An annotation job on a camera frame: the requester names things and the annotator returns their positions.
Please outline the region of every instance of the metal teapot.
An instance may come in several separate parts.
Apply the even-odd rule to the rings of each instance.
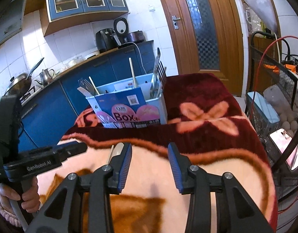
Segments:
[[[48,69],[42,69],[42,72],[39,74],[41,81],[35,80],[37,81],[40,85],[42,86],[47,86],[48,84],[50,84],[50,82],[53,80],[53,76],[55,74],[55,71],[53,69],[51,69],[50,71],[53,71],[53,75],[50,75]]]

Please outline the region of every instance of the frying pan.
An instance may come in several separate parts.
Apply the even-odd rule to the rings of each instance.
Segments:
[[[11,78],[11,84],[9,85],[8,89],[6,90],[5,95],[14,95],[19,94],[21,96],[25,95],[32,84],[32,73],[35,69],[41,64],[44,58],[38,61],[38,63],[30,70],[29,74],[22,73],[16,78]]]

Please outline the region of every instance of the teapot spout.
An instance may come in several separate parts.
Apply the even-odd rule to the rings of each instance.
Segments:
[[[37,81],[39,85],[42,85],[42,82],[41,81],[38,81],[38,80],[35,80],[35,81]]]

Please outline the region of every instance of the blanket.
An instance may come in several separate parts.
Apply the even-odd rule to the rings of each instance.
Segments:
[[[184,232],[190,197],[176,189],[167,158],[167,145],[175,142],[180,153],[208,173],[232,172],[276,231],[277,201],[266,152],[221,81],[212,74],[168,77],[164,98],[168,124],[141,129],[105,129],[91,108],[84,110],[60,143],[77,140],[85,142],[88,150],[38,176],[41,201],[70,172],[91,173],[106,164],[112,145],[130,142],[133,155],[125,189],[111,196],[114,231]],[[211,203],[211,232],[216,232],[213,194]],[[87,208],[86,196],[84,232]]]

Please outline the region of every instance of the phone screen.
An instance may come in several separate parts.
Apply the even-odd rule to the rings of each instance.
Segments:
[[[292,140],[292,137],[290,137],[290,135],[283,128],[271,133],[269,137],[272,139],[281,153],[285,151],[288,144]],[[286,162],[291,170],[298,168],[298,146],[294,149]]]

